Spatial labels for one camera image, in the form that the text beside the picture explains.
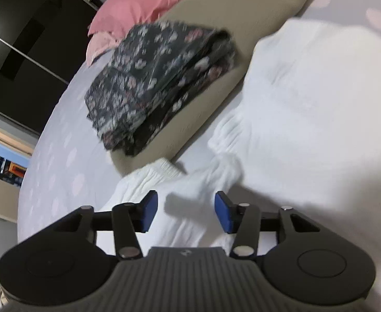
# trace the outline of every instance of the floral fabric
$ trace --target floral fabric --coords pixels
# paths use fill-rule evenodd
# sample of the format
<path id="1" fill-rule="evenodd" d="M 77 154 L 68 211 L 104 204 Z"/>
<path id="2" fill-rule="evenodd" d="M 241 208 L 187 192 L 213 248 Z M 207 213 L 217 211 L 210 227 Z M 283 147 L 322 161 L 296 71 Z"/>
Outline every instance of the floral fabric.
<path id="1" fill-rule="evenodd" d="M 88 118 L 107 150 L 135 156 L 232 69 L 236 55 L 225 30 L 169 21 L 134 26 L 88 89 Z"/>

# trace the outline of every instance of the bedsheet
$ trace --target bedsheet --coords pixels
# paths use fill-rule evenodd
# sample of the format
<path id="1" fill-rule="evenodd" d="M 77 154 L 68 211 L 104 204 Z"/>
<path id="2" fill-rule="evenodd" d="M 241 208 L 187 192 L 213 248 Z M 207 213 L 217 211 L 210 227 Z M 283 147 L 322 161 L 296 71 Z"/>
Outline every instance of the bedsheet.
<path id="1" fill-rule="evenodd" d="M 302 17 L 343 25 L 360 24 L 381 35 L 381 0 L 313 0 Z M 81 66 L 39 139 L 20 191 L 19 241 L 81 205 L 93 205 L 99 210 L 122 179 L 86 118 L 83 99 L 111 54 L 105 54 L 90 68 L 85 63 Z M 213 128 L 240 99 L 236 88 L 182 150 L 176 165 L 185 171 L 207 165 L 214 157 L 207 147 Z"/>
<path id="2" fill-rule="evenodd" d="M 241 94 L 208 146 L 238 157 L 244 187 L 365 250 L 381 312 L 381 37 L 288 20 L 256 45 Z"/>

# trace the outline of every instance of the bed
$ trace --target bed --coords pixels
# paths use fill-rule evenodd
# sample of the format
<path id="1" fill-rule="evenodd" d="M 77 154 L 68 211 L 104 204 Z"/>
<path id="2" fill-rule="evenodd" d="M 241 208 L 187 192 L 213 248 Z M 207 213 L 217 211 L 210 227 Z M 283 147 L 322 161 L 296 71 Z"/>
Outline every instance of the bed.
<path id="1" fill-rule="evenodd" d="M 381 0 L 309 0 L 302 18 L 342 25 L 364 25 L 381 35 Z M 22 241 L 75 208 L 100 209 L 122 175 L 99 142 L 84 95 L 108 62 L 106 53 L 90 68 L 83 64 L 62 95 L 41 135 L 20 191 L 18 240 Z M 215 124 L 240 101 L 239 87 L 227 97 L 174 159 L 184 171 L 204 166 L 213 157 L 206 143 Z"/>

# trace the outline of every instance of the folded clothing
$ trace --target folded clothing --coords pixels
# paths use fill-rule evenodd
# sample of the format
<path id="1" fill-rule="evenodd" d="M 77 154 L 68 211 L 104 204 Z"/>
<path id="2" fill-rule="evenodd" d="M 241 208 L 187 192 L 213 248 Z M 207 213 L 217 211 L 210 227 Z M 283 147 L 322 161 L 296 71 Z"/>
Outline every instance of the folded clothing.
<path id="1" fill-rule="evenodd" d="M 88 35 L 86 64 L 116 48 L 136 24 L 156 21 L 180 0 L 107 0 L 94 16 Z"/>
<path id="2" fill-rule="evenodd" d="M 111 153 L 121 173 L 128 173 L 160 157 L 174 158 L 241 81 L 248 69 L 254 46 L 277 31 L 295 15 L 306 0 L 182 0 L 161 20 L 227 29 L 238 49 L 238 66 L 213 82 L 184 107 L 137 156 L 122 150 Z"/>
<path id="3" fill-rule="evenodd" d="M 217 191 L 228 191 L 241 175 L 232 155 L 219 155 L 189 175 L 161 159 L 134 171 L 118 183 L 100 211 L 121 203 L 138 203 L 149 190 L 158 194 L 158 210 L 147 233 L 137 233 L 143 254 L 153 246 L 171 248 L 222 247 L 227 253 L 234 236 L 224 233 L 215 217 Z M 114 255 L 112 231 L 98 231 L 96 245 Z"/>
<path id="4" fill-rule="evenodd" d="M 381 312 L 381 38 L 292 19 L 255 47 L 241 104 L 208 145 L 241 161 L 243 185 L 364 249 Z"/>
<path id="5" fill-rule="evenodd" d="M 135 156 L 235 59 L 225 30 L 169 21 L 134 26 L 87 91 L 88 118 L 107 150 Z"/>

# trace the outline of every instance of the dark wardrobe door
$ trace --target dark wardrobe door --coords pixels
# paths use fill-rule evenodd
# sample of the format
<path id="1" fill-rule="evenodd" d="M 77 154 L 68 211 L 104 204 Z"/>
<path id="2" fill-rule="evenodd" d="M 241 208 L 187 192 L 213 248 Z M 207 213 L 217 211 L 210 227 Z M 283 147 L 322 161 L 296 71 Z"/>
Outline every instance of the dark wardrobe door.
<path id="1" fill-rule="evenodd" d="M 95 10 L 82 0 L 0 0 L 0 38 L 70 82 L 85 61 L 87 27 L 94 14 Z M 9 76 L 6 77 L 12 77 L 13 83 L 19 78 L 19 90 L 14 93 L 28 117 L 20 113 L 17 119 L 15 111 L 11 115 L 12 107 L 2 99 L 1 92 L 0 112 L 41 133 L 48 119 L 46 114 L 51 113 L 65 90 L 64 83 L 56 82 L 15 52 L 9 52 L 6 57 L 1 52 L 0 57 L 5 66 L 0 67 L 2 73 L 7 72 Z M 29 74 L 29 66 L 36 72 Z M 35 99 L 34 94 L 42 99 Z M 41 113 L 28 111 L 33 107 L 41 108 L 35 103 L 45 106 Z M 34 119 L 40 116 L 41 121 Z"/>
<path id="2" fill-rule="evenodd" d="M 0 112 L 41 133 L 67 85 L 0 41 Z"/>

